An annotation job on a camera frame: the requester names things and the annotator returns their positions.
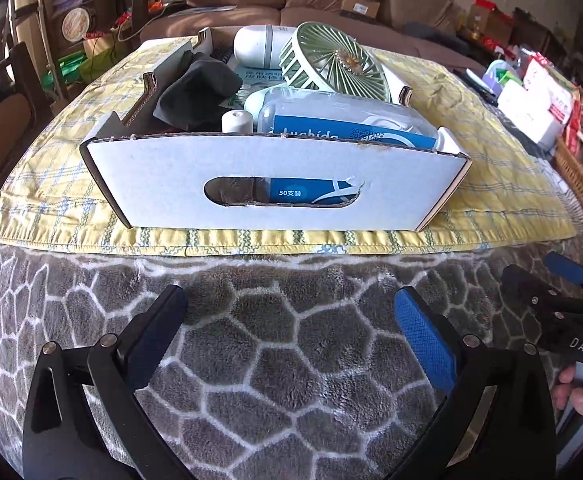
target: clear plastic container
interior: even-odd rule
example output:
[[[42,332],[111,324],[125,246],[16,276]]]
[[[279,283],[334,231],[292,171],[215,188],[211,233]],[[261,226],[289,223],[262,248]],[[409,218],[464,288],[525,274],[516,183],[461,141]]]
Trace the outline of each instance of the clear plastic container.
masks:
[[[336,92],[274,88],[258,116],[258,132],[375,140],[435,150],[438,130],[413,108]]]

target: green fan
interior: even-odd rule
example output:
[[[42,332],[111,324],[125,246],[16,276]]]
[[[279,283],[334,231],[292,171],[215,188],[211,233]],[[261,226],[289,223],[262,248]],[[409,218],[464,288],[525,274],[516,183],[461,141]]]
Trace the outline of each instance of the green fan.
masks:
[[[324,23],[302,23],[280,53],[293,88],[338,92],[391,102],[382,67],[351,36]]]

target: yellow tablecloth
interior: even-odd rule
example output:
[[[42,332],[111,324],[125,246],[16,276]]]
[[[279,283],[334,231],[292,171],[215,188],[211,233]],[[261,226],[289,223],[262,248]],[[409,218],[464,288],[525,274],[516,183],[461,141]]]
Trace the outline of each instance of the yellow tablecloth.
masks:
[[[76,253],[433,253],[575,235],[551,185],[477,96],[436,63],[373,50],[414,88],[412,104],[450,128],[473,166],[421,233],[126,229],[98,190],[78,146],[98,118],[120,117],[142,94],[142,74],[177,38],[135,52],[89,85],[43,131],[0,192],[0,243]]]

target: box handle cutout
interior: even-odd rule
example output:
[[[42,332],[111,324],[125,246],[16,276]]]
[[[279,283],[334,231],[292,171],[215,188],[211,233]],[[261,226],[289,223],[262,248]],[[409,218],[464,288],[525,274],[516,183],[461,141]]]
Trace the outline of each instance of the box handle cutout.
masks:
[[[315,178],[218,176],[205,184],[209,200],[219,205],[296,205],[344,207],[361,193],[362,184]]]

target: power cord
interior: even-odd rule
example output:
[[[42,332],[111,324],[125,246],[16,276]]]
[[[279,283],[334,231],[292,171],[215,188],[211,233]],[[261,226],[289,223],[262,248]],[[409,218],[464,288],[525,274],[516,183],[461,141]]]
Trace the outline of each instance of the power cord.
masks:
[[[140,34],[140,32],[142,32],[142,31],[143,31],[143,29],[144,29],[144,28],[145,28],[145,27],[146,27],[146,26],[147,26],[149,23],[153,22],[154,20],[157,20],[158,18],[162,18],[162,15],[163,15],[163,14],[164,14],[164,12],[167,10],[167,7],[168,7],[168,6],[167,6],[167,5],[165,5],[165,6],[162,8],[162,12],[161,12],[160,14],[158,14],[157,16],[154,16],[153,18],[151,18],[151,19],[150,19],[148,22],[146,22],[146,23],[145,23],[145,25],[143,25],[142,27],[140,27],[140,29],[139,29],[139,30],[137,30],[137,31],[136,31],[136,32],[134,32],[134,33],[133,33],[131,36],[129,36],[129,38],[125,38],[125,39],[123,40],[123,39],[120,37],[120,32],[121,32],[121,30],[120,30],[120,29],[121,29],[122,27],[119,27],[119,28],[118,28],[118,41],[129,41],[131,38],[135,38],[137,35],[139,35],[139,34]]]

